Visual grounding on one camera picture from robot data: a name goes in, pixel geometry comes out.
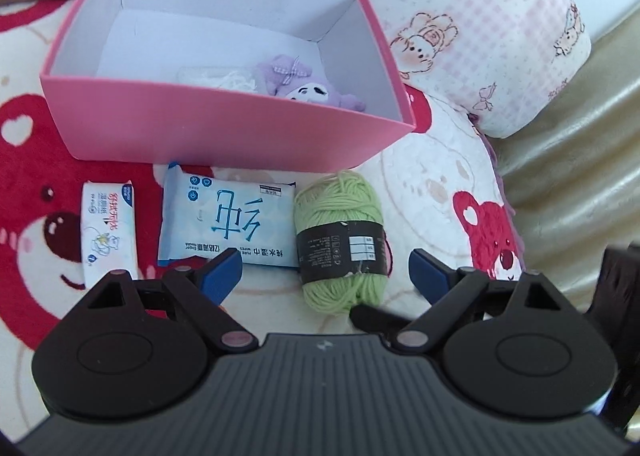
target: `cardboard box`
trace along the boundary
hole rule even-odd
[[[366,111],[177,84],[180,68],[278,54],[324,71]],[[77,0],[40,79],[84,160],[330,172],[415,128],[368,0]]]

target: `wet wipe pack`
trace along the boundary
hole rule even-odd
[[[158,264],[237,248],[242,261],[298,266],[293,185],[222,181],[169,165]]]

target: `purple plush toy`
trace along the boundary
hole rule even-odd
[[[322,103],[344,109],[364,111],[366,106],[352,94],[340,94],[324,78],[313,76],[312,70],[288,55],[278,55],[267,64],[259,64],[267,92],[274,96]]]

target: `small wet wipe pack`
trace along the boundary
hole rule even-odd
[[[297,267],[294,192],[292,185],[222,181],[169,165],[159,266],[237,248],[243,262]]]
[[[115,269],[138,278],[131,183],[86,182],[82,186],[80,243],[87,288]]]

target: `black yarn label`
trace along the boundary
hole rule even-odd
[[[385,232],[373,221],[339,221],[296,238],[302,284],[358,273],[386,275]]]

